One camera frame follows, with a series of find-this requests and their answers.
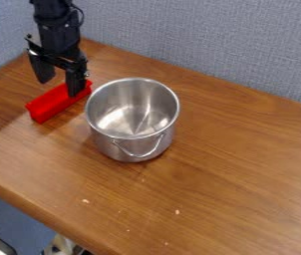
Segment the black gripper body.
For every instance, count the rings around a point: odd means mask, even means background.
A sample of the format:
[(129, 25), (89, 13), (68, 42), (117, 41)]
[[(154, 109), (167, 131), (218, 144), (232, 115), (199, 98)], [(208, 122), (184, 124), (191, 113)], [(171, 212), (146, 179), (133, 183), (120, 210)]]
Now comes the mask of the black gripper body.
[(35, 13), (39, 38), (25, 36), (28, 52), (35, 52), (53, 68), (67, 71), (72, 66), (87, 64), (80, 50), (80, 27), (84, 16), (79, 13)]

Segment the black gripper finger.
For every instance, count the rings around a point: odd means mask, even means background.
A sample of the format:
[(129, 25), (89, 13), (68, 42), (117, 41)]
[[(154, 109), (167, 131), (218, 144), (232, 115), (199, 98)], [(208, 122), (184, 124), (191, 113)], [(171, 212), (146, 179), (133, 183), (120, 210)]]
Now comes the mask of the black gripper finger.
[(37, 81), (45, 84), (55, 77), (55, 68), (35, 52), (29, 51), (28, 57)]
[(84, 89), (88, 76), (87, 64), (72, 66), (65, 71), (65, 84), (68, 88), (68, 96), (75, 97)]

